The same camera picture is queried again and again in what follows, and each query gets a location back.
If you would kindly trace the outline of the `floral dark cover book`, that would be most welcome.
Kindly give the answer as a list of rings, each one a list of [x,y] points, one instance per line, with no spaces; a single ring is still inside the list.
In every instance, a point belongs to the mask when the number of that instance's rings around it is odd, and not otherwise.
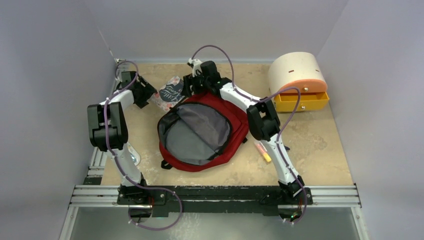
[[[168,112],[184,99],[182,95],[183,87],[184,81],[180,77],[174,76],[165,85],[159,88],[157,92],[150,97],[148,102]]]

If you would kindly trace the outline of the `red student backpack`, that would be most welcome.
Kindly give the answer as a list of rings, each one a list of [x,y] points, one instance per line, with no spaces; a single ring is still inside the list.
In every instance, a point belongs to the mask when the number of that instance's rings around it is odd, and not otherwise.
[[[158,121],[161,167],[200,172],[226,164],[248,132],[245,110],[211,93],[193,95]]]

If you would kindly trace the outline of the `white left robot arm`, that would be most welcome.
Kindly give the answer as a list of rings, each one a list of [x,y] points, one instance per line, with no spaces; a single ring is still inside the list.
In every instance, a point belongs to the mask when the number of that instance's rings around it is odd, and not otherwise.
[[[129,131],[124,110],[131,105],[144,108],[156,92],[136,71],[123,71],[121,82],[112,96],[87,107],[90,143],[108,154],[121,176],[117,200],[119,205],[147,205],[153,198],[129,149]]]

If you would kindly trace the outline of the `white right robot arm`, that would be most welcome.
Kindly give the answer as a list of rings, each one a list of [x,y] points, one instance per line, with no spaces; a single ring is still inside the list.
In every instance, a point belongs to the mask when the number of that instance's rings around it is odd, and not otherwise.
[[[190,58],[187,65],[192,74],[188,77],[183,94],[207,91],[232,103],[247,114],[251,135],[264,146],[271,158],[281,188],[280,196],[288,204],[294,203],[308,193],[305,184],[292,164],[282,139],[281,126],[271,97],[260,98],[239,88],[232,80],[222,77],[215,62]]]

